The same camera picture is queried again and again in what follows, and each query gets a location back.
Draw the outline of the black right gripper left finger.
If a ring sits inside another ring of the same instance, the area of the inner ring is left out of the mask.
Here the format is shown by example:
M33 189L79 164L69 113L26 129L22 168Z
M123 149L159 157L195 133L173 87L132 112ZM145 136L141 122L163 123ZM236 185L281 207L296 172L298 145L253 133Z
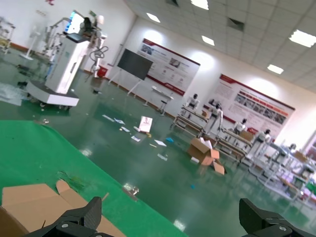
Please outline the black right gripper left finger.
M94 197L86 206L67 210L53 224L26 234L27 237L101 237L102 201Z

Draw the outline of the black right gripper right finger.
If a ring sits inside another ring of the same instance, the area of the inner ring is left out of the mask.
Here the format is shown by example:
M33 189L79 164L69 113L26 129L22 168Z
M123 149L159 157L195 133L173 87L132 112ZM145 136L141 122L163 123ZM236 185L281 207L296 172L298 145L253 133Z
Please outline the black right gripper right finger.
M239 200L239 222L247 237L312 237L280 214L258 208L249 199Z

